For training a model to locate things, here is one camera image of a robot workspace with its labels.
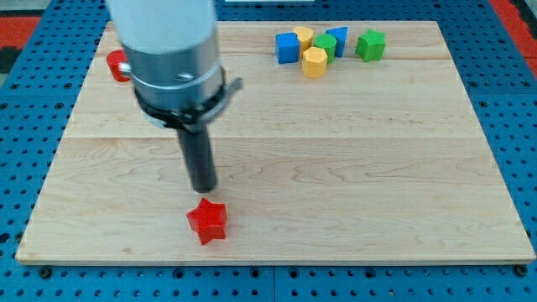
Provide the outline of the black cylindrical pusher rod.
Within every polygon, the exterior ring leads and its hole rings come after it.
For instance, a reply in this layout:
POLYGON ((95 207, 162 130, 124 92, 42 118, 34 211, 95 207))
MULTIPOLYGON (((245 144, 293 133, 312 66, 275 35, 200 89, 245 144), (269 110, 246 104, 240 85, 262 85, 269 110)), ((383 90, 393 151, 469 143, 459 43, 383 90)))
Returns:
POLYGON ((217 177, 207 127, 197 132, 178 129, 177 133, 193 190, 210 192, 216 187, 217 177))

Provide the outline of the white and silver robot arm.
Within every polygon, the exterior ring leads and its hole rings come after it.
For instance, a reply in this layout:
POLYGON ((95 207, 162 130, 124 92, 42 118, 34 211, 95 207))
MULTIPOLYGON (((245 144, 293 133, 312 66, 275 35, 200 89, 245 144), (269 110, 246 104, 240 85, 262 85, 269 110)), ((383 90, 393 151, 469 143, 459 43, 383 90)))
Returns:
POLYGON ((107 0, 143 112, 180 141, 192 188, 217 184, 207 126, 242 88, 227 81, 212 0, 107 0))

